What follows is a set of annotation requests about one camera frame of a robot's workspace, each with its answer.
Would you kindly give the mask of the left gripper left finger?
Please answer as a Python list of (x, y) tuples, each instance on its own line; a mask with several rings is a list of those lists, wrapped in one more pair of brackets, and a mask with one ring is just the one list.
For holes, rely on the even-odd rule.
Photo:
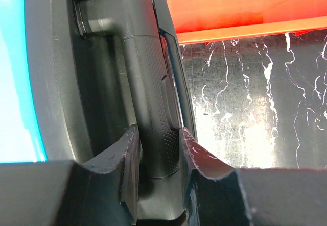
[(83, 164), (2, 164), (1, 225), (136, 225), (139, 157), (134, 124)]

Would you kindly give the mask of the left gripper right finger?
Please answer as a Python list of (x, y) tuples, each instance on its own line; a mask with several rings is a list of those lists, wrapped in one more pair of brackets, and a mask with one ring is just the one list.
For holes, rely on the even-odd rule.
[(179, 139), (188, 225), (326, 225), (326, 170), (234, 168)]

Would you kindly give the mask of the blue hard-shell suitcase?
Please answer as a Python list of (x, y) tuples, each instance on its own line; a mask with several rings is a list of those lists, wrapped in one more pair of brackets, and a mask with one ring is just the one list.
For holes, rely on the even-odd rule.
[(137, 222), (186, 211), (194, 130), (166, 0), (1, 0), (1, 165), (83, 164), (137, 125)]

